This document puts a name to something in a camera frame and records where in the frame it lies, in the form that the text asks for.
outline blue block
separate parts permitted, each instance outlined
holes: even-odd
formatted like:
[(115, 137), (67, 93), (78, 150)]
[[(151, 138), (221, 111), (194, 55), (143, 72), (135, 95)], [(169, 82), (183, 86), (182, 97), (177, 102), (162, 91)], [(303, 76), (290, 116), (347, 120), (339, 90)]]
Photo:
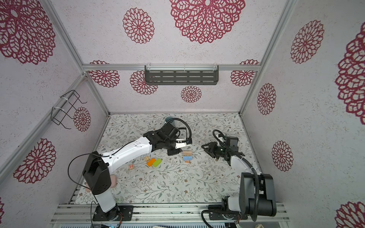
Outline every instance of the blue block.
[(189, 160), (193, 160), (193, 156), (183, 156), (182, 159), (184, 161), (189, 161)]

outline green block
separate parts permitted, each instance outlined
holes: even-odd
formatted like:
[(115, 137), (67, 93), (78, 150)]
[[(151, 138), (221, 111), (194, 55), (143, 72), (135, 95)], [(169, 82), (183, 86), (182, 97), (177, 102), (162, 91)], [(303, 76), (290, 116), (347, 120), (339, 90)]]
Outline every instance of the green block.
[(154, 166), (154, 167), (157, 167), (159, 164), (161, 164), (161, 162), (162, 162), (162, 160), (159, 158), (159, 159), (157, 159), (152, 165)]

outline red doily pattern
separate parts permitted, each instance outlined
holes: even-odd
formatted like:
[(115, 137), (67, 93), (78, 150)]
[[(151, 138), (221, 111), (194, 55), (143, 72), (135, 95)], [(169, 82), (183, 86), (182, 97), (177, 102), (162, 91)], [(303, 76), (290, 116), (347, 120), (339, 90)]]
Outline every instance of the red doily pattern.
[(337, 66), (338, 98), (346, 104), (346, 112), (360, 117), (365, 125), (365, 22), (356, 38), (347, 44), (345, 56)]
[(289, 171), (293, 165), (293, 153), (292, 149), (286, 142), (277, 141), (271, 152), (273, 162), (281, 171)]
[[(259, 64), (257, 60), (248, 59), (246, 61), (241, 62), (240, 64)], [(255, 71), (253, 70), (235, 70), (231, 73), (231, 81), (233, 84), (238, 86), (250, 85), (253, 77), (255, 76)]]
[(323, 24), (320, 21), (313, 20), (304, 25), (293, 40), (290, 52), (293, 61), (300, 64), (311, 59), (320, 47), (323, 34)]
[[(108, 64), (104, 61), (96, 60), (90, 64)], [(92, 70), (89, 71), (90, 77), (94, 82), (104, 87), (115, 87), (119, 83), (119, 74), (116, 70)]]
[(362, 202), (341, 204), (336, 212), (336, 228), (365, 227), (365, 205)]
[(47, 139), (40, 139), (13, 173), (13, 176), (19, 182), (35, 183), (48, 175), (55, 160), (56, 151), (52, 143)]
[(131, 75), (130, 83), (132, 88), (140, 94), (152, 94), (154, 93), (158, 86), (157, 85), (147, 85), (145, 82), (145, 72), (136, 71)]
[(90, 127), (91, 117), (89, 111), (84, 107), (79, 107), (73, 115), (73, 122), (79, 131), (86, 131)]
[(1, 224), (1, 218), (3, 217), (4, 215), (4, 204), (1, 202), (1, 197), (0, 197), (0, 224)]
[(196, 86), (187, 86), (181, 91), (181, 98), (188, 103), (196, 102), (201, 98), (201, 90)]
[(123, 18), (124, 31), (136, 43), (147, 43), (155, 34), (151, 17), (142, 9), (131, 8)]
[(273, 85), (264, 84), (257, 96), (257, 106), (261, 114), (267, 115), (272, 112), (276, 102), (276, 94)]
[(171, 15), (181, 34), (199, 43), (221, 39), (239, 20), (244, 0), (170, 0)]
[(47, 61), (55, 47), (52, 24), (37, 0), (0, 1), (0, 49), (21, 63)]

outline floral tablecloth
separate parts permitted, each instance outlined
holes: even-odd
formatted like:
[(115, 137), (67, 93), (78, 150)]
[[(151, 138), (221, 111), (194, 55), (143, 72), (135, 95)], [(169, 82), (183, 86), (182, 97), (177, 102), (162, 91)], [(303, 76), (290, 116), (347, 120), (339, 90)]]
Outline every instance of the floral tablecloth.
[[(181, 153), (167, 156), (167, 150), (163, 149), (150, 153), (150, 157), (162, 159), (157, 168), (148, 167), (144, 156), (122, 165), (113, 173), (117, 176), (117, 185), (112, 193), (117, 203), (220, 202), (224, 196), (237, 195), (240, 173), (223, 158), (213, 159), (201, 148), (215, 141), (214, 129), (221, 130), (238, 137), (240, 152), (257, 168), (237, 113), (112, 115), (98, 152), (114, 150), (147, 131), (161, 128), (167, 116), (181, 118), (191, 127), (193, 145), (186, 149), (193, 151), (193, 160), (185, 163)], [(134, 165), (133, 170), (129, 170), (130, 164)], [(84, 187), (76, 194), (76, 204), (90, 204), (94, 200)]]

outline table surface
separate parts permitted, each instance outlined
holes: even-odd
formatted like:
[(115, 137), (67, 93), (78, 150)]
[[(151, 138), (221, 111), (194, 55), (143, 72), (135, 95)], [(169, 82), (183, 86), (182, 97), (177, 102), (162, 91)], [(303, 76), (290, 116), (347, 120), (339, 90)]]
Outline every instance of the table surface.
[[(117, 203), (210, 203), (220, 202), (224, 196), (237, 195), (241, 174), (223, 158), (213, 159), (201, 148), (201, 145), (215, 141), (212, 131), (218, 129), (238, 137), (239, 151), (257, 168), (257, 161), (237, 113), (112, 115), (98, 152), (115, 150), (148, 131), (161, 128), (167, 116), (181, 118), (190, 126), (193, 144), (184, 149), (193, 151), (191, 163), (183, 161), (182, 153), (167, 156), (166, 149), (149, 154), (151, 158), (162, 159), (156, 168), (146, 165), (145, 156), (127, 162), (113, 173), (117, 177), (117, 185), (112, 193)], [(129, 170), (130, 164), (134, 165), (133, 170)], [(84, 187), (76, 194), (76, 204), (90, 204), (94, 200)]]

